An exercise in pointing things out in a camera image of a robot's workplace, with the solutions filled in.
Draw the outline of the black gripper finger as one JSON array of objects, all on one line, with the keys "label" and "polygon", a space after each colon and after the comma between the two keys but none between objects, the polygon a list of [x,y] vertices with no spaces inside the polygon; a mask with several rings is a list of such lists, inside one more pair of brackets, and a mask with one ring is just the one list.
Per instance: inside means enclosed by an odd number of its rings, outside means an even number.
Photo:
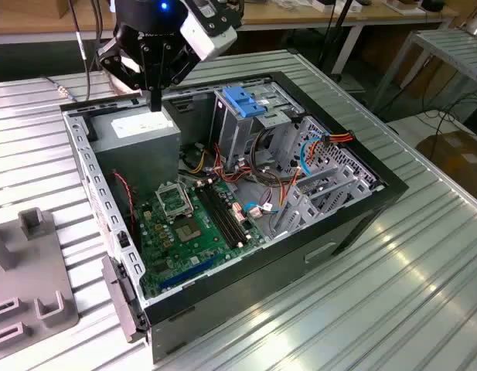
[{"label": "black gripper finger", "polygon": [[196,53],[188,44],[180,47],[165,44],[162,49],[162,60],[159,65],[157,90],[155,93],[155,110],[162,108],[162,92],[164,89],[181,83],[196,66]]},{"label": "black gripper finger", "polygon": [[145,56],[146,45],[140,33],[130,26],[116,26],[113,38],[97,49],[98,61],[107,72],[146,97],[150,111],[156,112],[156,89]]}]

